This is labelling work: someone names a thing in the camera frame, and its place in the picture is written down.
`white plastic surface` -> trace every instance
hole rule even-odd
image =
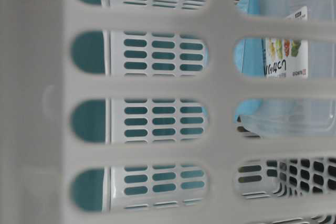
[[[4,90],[0,93],[1,223],[260,223],[336,212],[332,195],[260,199],[252,204],[233,188],[233,175],[242,161],[333,156],[333,137],[248,141],[232,123],[238,102],[248,98],[336,98],[336,81],[332,79],[279,82],[242,77],[232,55],[237,40],[254,35],[336,42],[336,24],[247,18],[236,12],[232,0],[208,0],[196,12],[135,6],[100,8],[79,0],[0,1],[0,84]],[[83,73],[73,64],[71,44],[82,31],[97,29],[195,34],[208,45],[209,64],[192,78]],[[54,121],[45,115],[41,103],[51,84],[55,87],[51,96]],[[98,146],[78,139],[70,127],[73,110],[85,100],[168,95],[193,98],[207,107],[211,122],[201,140],[169,146]],[[132,214],[89,214],[70,198],[71,183],[83,170],[171,161],[192,162],[206,170],[209,190],[200,204]]]

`blue plastic bag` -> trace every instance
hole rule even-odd
[[[246,14],[259,15],[258,0],[240,0],[237,8]],[[235,64],[237,69],[247,76],[264,77],[264,60],[262,53],[262,39],[246,38],[241,40],[235,49]],[[242,102],[236,109],[235,120],[240,115],[254,114],[261,105],[261,100],[253,99]]]

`plastic storage bin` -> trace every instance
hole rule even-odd
[[[259,2],[262,16],[285,19],[297,10],[307,7],[308,21],[335,20],[335,0],[259,0]],[[308,78],[334,78],[334,69],[335,44],[308,41]],[[264,99],[254,114],[241,116],[244,127],[261,136],[333,136],[334,118],[334,101],[312,99]]]

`laundry basket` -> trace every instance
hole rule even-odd
[[[333,23],[246,17],[239,0],[0,1],[1,223],[334,223],[333,137],[233,121],[246,99],[333,99],[333,80],[257,80],[233,61],[246,36],[334,42]],[[73,53],[91,33],[93,72]],[[91,102],[99,141],[74,123]],[[74,198],[92,170],[99,211]]]

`food image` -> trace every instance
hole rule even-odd
[[[285,55],[286,55],[286,57],[289,56],[289,50],[290,50],[289,46],[290,46],[289,40],[285,39],[285,41],[284,41],[284,47],[285,47]]]
[[[277,39],[275,42],[276,48],[277,48],[277,54],[279,60],[282,60],[282,41],[281,39]]]
[[[301,40],[293,40],[292,43],[292,56],[296,57],[299,53],[299,49],[301,47]]]
[[[272,61],[275,61],[275,47],[274,47],[274,43],[270,39],[268,39],[267,41],[267,46],[268,46],[269,54],[271,56]]]

